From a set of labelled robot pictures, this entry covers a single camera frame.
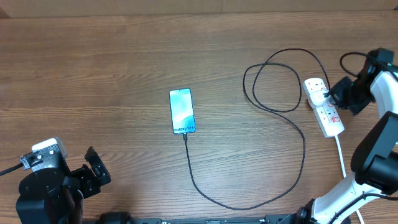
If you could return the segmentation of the blue Samsung Galaxy smartphone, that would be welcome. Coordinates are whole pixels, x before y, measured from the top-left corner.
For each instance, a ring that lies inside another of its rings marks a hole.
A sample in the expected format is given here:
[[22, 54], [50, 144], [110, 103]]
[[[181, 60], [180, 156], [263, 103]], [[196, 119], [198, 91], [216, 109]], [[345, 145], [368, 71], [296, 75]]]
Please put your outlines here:
[[191, 89], [170, 90], [169, 100], [173, 133], [194, 133], [196, 124]]

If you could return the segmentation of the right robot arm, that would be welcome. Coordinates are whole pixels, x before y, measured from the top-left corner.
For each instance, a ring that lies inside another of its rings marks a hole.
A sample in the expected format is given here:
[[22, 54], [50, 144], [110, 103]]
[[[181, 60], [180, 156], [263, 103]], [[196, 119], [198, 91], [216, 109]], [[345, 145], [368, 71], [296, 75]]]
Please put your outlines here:
[[394, 52], [384, 48], [365, 54], [356, 79], [342, 78], [327, 89], [320, 78], [305, 80], [303, 89], [322, 130], [338, 126], [335, 111], [354, 115], [376, 103], [379, 121], [360, 142], [351, 158], [350, 173], [327, 194], [309, 201], [282, 223], [348, 223], [349, 216], [377, 199], [397, 200], [397, 66]]

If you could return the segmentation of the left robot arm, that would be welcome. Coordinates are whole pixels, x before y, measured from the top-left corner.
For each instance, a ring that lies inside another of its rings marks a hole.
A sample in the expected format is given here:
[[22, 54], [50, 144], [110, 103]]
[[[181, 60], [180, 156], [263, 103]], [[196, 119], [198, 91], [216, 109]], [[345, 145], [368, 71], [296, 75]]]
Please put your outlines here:
[[16, 210], [22, 223], [66, 223], [74, 199], [86, 199], [111, 182], [103, 161], [89, 147], [89, 163], [71, 171], [59, 145], [54, 144], [21, 157], [24, 169], [32, 170], [19, 184]]

